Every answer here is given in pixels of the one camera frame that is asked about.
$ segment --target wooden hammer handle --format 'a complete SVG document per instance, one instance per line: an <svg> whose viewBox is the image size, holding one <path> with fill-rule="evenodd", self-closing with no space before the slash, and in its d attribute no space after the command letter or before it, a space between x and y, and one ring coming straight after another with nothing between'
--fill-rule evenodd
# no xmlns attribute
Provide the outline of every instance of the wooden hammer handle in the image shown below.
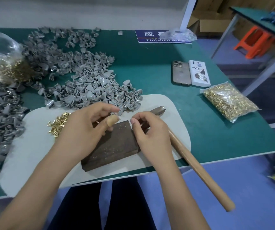
<svg viewBox="0 0 275 230"><path fill-rule="evenodd" d="M192 169L198 174L202 181L211 190L224 209L229 212L235 208L234 202L228 197L228 195L217 185L208 172L202 167L202 165L196 160L193 154L184 146L184 144L175 136L175 134L169 129L169 137L171 144L177 150L177 152L186 160L186 162L192 167Z"/></svg>

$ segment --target finished area sign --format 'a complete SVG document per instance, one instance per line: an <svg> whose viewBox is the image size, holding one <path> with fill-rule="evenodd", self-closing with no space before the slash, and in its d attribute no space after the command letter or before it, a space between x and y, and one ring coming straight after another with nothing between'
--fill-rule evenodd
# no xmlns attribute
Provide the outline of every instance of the finished area sign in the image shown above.
<svg viewBox="0 0 275 230"><path fill-rule="evenodd" d="M191 41L177 41L160 39L160 35L167 30L135 30L135 34L139 43L192 43Z"/></svg>

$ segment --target hand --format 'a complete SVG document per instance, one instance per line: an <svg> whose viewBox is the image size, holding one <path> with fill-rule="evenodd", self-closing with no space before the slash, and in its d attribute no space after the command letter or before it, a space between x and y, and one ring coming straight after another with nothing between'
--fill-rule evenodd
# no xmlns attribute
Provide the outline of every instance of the hand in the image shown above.
<svg viewBox="0 0 275 230"><path fill-rule="evenodd" d="M146 134L140 127L140 119L150 125L150 130ZM174 163L168 126L159 116L148 111L139 112L132 117L131 124L141 151L156 170L171 162Z"/></svg>
<svg viewBox="0 0 275 230"><path fill-rule="evenodd" d="M112 130L106 123L107 118L96 127L92 123L119 110L114 105L99 102L71 113L51 151L76 165L95 149L106 130Z"/></svg>

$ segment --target smartphone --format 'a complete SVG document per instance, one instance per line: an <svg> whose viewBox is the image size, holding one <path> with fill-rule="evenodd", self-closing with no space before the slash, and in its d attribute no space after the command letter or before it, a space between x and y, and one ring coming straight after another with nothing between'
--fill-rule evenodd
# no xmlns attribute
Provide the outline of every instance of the smartphone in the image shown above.
<svg viewBox="0 0 275 230"><path fill-rule="evenodd" d="M180 85L191 85L191 75L189 63L182 61L173 61L172 63L172 81Z"/></svg>

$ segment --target clear plastic bag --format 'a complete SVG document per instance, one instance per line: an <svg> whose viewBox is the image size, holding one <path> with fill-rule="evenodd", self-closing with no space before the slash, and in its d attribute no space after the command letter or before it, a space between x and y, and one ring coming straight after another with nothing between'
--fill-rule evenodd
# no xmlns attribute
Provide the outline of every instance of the clear plastic bag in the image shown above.
<svg viewBox="0 0 275 230"><path fill-rule="evenodd" d="M181 42L197 40L197 36L189 29L181 31L179 28L166 31L160 35L160 39L177 40Z"/></svg>
<svg viewBox="0 0 275 230"><path fill-rule="evenodd" d="M34 71L22 55L23 46L0 33L0 83L10 85L28 81Z"/></svg>
<svg viewBox="0 0 275 230"><path fill-rule="evenodd" d="M259 110L256 104L228 82L201 89L200 93L203 93L231 123L234 123L239 116Z"/></svg>

